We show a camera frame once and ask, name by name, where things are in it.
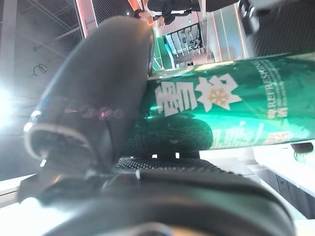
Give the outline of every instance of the person in dark suit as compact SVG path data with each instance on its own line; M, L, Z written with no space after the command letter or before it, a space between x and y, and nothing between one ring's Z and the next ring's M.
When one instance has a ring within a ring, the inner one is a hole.
M206 0L206 12L219 10L239 0ZM158 26L169 25L177 16L187 16L192 11L200 11L198 0L149 0L144 10L137 9L135 18L147 21L150 16L158 21Z

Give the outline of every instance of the beer can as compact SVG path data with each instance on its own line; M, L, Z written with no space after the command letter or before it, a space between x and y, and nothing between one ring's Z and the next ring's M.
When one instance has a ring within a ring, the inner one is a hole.
M125 155L315 138L315 53L188 66L149 78Z

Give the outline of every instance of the bright light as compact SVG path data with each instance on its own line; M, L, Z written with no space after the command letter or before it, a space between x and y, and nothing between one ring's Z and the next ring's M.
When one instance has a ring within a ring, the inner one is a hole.
M28 132L32 126L33 124L31 122L26 123L26 125L24 125L24 132Z
M44 167L45 166L45 164L46 164L46 162L47 162L47 160L46 159L43 159L42 161L41 161L41 163L40 163L40 167Z
M6 124L11 113L10 95L8 92L0 91L0 127Z

